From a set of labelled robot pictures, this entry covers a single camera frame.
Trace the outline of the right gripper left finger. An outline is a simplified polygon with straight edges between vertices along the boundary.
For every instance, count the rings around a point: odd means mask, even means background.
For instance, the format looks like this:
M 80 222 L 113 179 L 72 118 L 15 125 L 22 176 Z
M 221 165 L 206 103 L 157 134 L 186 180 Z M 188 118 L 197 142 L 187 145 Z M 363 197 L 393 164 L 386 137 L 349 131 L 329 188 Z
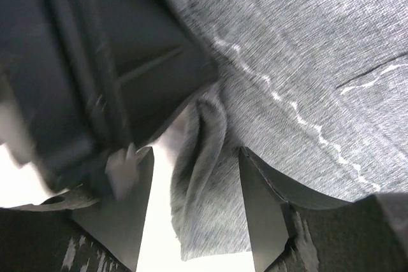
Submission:
M 147 213 L 154 153 L 145 147 L 136 154 L 138 180 L 126 197 L 73 211 L 71 218 L 129 271 L 136 271 Z

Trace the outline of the grey cloth napkin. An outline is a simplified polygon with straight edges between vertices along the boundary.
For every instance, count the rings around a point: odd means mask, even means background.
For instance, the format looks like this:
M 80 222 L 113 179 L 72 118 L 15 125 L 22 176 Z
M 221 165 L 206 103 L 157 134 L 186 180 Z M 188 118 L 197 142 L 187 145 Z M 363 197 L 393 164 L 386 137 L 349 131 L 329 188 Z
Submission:
M 248 252 L 238 149 L 354 201 L 407 190 L 407 0 L 170 0 L 221 79 L 171 178 L 183 261 Z

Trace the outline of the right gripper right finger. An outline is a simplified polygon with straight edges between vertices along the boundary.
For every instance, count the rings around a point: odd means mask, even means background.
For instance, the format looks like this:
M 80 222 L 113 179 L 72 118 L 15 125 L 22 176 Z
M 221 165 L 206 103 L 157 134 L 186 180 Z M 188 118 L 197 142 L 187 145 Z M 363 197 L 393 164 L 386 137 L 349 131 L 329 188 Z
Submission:
M 326 210 L 348 203 L 297 182 L 247 147 L 240 148 L 238 160 L 256 271 L 270 271 L 293 246 L 298 234 L 293 217 L 296 206 Z

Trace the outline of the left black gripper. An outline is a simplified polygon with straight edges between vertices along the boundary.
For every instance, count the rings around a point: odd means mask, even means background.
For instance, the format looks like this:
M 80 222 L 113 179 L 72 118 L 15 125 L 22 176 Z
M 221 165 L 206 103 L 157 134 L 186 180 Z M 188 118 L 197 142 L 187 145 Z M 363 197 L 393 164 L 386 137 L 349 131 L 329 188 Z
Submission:
M 108 159 L 158 138 L 217 81 L 169 0 L 1 0 L 1 139 L 54 192 L 131 183 Z

